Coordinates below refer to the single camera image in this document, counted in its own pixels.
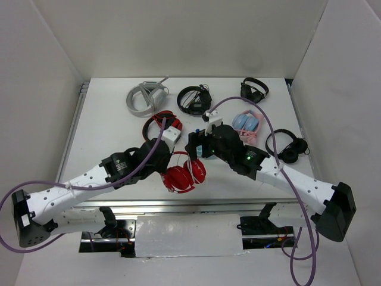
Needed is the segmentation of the red headphones with white cable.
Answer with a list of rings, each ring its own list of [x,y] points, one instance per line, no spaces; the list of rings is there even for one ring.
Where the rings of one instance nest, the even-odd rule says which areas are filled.
[[[175,151],[173,154],[187,156],[187,160],[183,166],[169,167],[161,174],[161,180],[169,192],[185,194],[195,189],[195,185],[204,183],[207,171],[202,161],[198,158],[191,160],[185,151]]]

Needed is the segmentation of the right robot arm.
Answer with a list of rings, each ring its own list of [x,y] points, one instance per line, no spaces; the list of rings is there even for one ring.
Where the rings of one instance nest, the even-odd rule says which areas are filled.
[[[303,218],[325,238],[344,240],[357,211],[351,187],[343,182],[333,185],[309,177],[287,165],[277,164],[275,157],[257,147],[245,145],[229,125],[213,127],[188,135],[185,146],[191,159],[216,156],[239,175],[276,187],[299,199],[309,209]]]

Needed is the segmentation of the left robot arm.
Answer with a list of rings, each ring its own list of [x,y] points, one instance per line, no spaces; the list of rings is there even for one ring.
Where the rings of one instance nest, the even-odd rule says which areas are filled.
[[[20,247],[36,246],[60,228],[64,212],[92,197],[134,185],[154,172],[166,170],[174,144],[154,138],[139,148],[129,148],[103,159],[100,164],[63,184],[29,194],[21,188],[12,194],[13,216]]]

